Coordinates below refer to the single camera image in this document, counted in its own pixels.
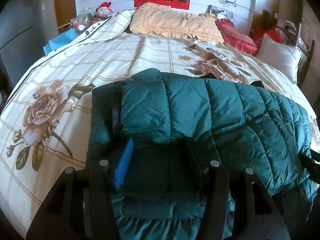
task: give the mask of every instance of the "floral bedspread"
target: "floral bedspread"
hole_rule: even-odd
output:
[[[95,23],[41,58],[10,95],[0,116],[0,207],[23,237],[62,171],[84,168],[92,89],[151,67],[189,76],[212,72],[246,84],[261,80],[308,111],[312,149],[320,152],[316,115],[281,72],[222,43],[127,33],[133,13]]]

